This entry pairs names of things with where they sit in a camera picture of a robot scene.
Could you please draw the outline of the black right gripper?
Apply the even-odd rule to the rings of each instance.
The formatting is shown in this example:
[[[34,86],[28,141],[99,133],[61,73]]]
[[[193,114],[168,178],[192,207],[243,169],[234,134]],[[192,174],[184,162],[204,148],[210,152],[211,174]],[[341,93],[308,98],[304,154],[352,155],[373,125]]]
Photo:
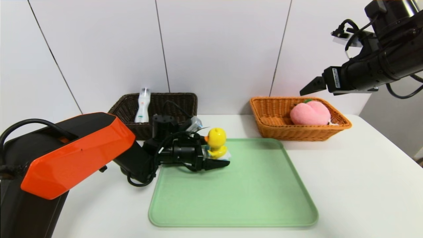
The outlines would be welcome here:
[[[334,95],[372,93],[390,82],[389,53],[359,53],[342,66],[330,66],[300,90],[300,96],[328,89]]]

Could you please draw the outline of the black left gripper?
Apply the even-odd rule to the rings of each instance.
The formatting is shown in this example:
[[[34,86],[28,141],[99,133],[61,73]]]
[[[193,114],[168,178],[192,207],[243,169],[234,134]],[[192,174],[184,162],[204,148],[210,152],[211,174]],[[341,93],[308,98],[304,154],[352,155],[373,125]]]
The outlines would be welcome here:
[[[205,159],[203,161],[202,144],[208,144],[209,136],[200,136],[198,139],[175,139],[173,141],[173,156],[175,162],[184,165],[192,172],[203,169],[208,171],[229,166],[230,161]]]

